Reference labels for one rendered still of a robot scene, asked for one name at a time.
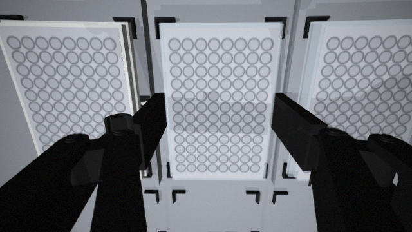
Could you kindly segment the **grey deck plate with bays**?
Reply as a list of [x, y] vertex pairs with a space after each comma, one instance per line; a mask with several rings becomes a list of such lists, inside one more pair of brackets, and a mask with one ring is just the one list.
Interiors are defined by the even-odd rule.
[[[0, 187], [38, 157], [0, 45]], [[163, 185], [164, 186], [164, 185]], [[264, 231], [268, 187], [265, 187], [260, 232]], [[170, 230], [167, 186], [164, 186], [167, 232]]]

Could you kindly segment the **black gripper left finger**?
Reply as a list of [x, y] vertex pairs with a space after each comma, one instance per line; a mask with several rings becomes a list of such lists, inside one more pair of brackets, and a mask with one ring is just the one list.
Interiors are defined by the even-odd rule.
[[167, 127], [164, 93], [104, 125], [98, 139], [59, 139], [0, 187], [0, 232], [71, 232], [97, 185], [90, 232], [147, 232], [140, 170]]

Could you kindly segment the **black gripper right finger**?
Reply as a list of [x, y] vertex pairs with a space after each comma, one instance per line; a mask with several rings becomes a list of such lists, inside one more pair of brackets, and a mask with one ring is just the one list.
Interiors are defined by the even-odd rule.
[[275, 93], [271, 128], [311, 171], [317, 232], [412, 232], [412, 145], [387, 134], [354, 139], [284, 93]]

